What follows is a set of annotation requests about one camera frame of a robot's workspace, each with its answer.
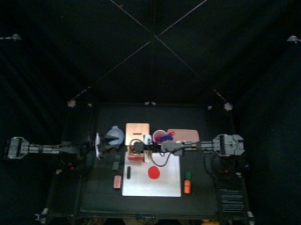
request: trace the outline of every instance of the table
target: table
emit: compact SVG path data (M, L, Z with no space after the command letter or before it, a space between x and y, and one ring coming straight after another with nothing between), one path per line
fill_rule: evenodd
M150 132L169 128L196 129L200 139L210 141L217 134L233 132L229 112L206 106L145 106L145 105L81 105L71 109L63 132L63 141L75 144L90 141L95 132L106 134L113 126L123 132L126 123L150 123ZM50 220L67 216L74 224L83 217L119 217L157 219L214 219L217 195L214 181L205 171L204 153L186 152L180 158L181 183L185 172L192 172L192 194L181 197L122 196L114 190L113 179L123 175L123 146L105 155L103 160L91 161L91 170L82 178L58 176L50 193L47 206ZM122 156L121 168L111 170L115 155Z

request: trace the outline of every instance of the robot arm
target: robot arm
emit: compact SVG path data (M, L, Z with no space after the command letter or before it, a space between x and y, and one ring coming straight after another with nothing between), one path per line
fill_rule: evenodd
M81 154L81 150L70 143L63 142L61 145L38 145L31 144L25 137L14 137L7 142L6 159L23 159L27 154Z
M145 144L144 142L134 143L134 151L142 153L144 150L152 152L170 152L176 156L184 156L185 151L204 150L205 152L213 152L216 155L224 156L240 156L244 150L244 139L240 135L218 135L212 142L164 142L161 145L157 143Z

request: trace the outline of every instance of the black curtain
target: black curtain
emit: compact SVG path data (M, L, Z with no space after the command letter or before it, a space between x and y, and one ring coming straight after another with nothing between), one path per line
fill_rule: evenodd
M301 212L301 46L292 44L237 104L252 162L248 189L257 224L296 224Z
M66 119L67 104L29 53L22 42L0 42L0 224L34 224L54 172L51 157L3 161L6 140L22 136L37 144L58 144Z

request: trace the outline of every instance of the red object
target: red object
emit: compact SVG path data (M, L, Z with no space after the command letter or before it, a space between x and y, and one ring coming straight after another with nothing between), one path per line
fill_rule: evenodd
M161 171L160 171L160 168L157 166L152 166L149 168L149 177L152 179L158 179L161 176Z
M122 176L117 175L114 178L114 188L121 189L121 187L122 187Z

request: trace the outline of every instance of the purple object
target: purple object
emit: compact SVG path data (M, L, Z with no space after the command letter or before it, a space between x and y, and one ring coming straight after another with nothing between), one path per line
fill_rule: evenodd
M160 138L160 142L172 141L173 139L174 138L172 136L165 135Z

